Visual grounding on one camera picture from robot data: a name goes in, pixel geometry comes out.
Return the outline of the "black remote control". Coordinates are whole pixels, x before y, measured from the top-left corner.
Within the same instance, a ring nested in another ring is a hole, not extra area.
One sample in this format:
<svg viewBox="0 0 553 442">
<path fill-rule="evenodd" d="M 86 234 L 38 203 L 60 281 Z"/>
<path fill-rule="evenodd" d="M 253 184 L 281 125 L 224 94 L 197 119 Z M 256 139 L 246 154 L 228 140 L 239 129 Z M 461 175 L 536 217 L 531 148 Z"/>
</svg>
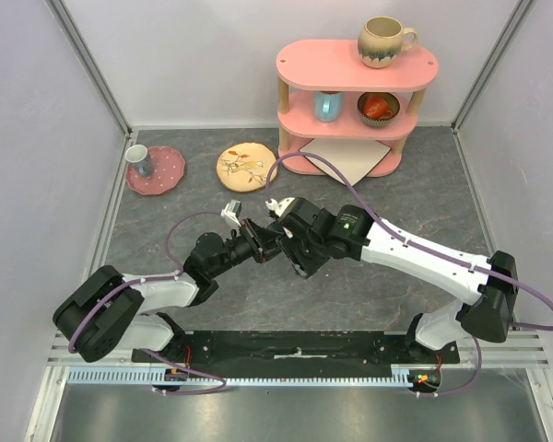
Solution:
<svg viewBox="0 0 553 442">
<path fill-rule="evenodd" d="M 278 222 L 269 224 L 268 229 L 279 235 L 276 242 L 300 277 L 308 279 L 315 274 L 314 256 L 301 238 L 290 236 Z"/>
</svg>

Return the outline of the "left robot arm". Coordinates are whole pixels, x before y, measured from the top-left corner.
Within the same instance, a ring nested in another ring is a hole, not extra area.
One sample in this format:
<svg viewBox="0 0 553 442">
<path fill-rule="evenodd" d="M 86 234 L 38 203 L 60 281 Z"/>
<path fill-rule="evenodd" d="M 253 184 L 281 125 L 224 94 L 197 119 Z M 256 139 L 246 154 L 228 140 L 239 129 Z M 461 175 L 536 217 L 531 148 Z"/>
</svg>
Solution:
<svg viewBox="0 0 553 442">
<path fill-rule="evenodd" d="M 136 276 L 111 265 L 94 272 L 54 312 L 53 324 L 68 340 L 68 351 L 87 363 L 101 360 L 119 344 L 137 338 L 164 362 L 181 357 L 183 339 L 168 321 L 155 322 L 161 331 L 136 331 L 135 318 L 167 307 L 191 308 L 218 290 L 216 278 L 241 263 L 272 260 L 280 252 L 285 231 L 274 222 L 260 227 L 249 218 L 229 238 L 215 232 L 199 236 L 181 269 L 173 273 Z"/>
</svg>

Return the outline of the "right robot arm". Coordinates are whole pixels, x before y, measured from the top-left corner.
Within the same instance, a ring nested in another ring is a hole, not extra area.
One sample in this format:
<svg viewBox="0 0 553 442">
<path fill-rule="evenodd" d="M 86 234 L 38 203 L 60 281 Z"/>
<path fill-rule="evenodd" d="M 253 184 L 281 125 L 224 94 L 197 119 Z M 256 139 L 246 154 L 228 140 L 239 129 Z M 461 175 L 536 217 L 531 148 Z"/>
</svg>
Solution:
<svg viewBox="0 0 553 442">
<path fill-rule="evenodd" d="M 266 204 L 284 235 L 280 247 L 303 278 L 330 259 L 352 259 L 407 273 L 451 294 L 453 302 L 412 319 L 403 347 L 414 362 L 425 362 L 447 344 L 468 336 L 503 343 L 518 290 L 511 284 L 515 259 L 497 251 L 491 257 L 464 253 L 402 233 L 359 206 L 347 204 L 335 215 L 303 198 Z"/>
</svg>

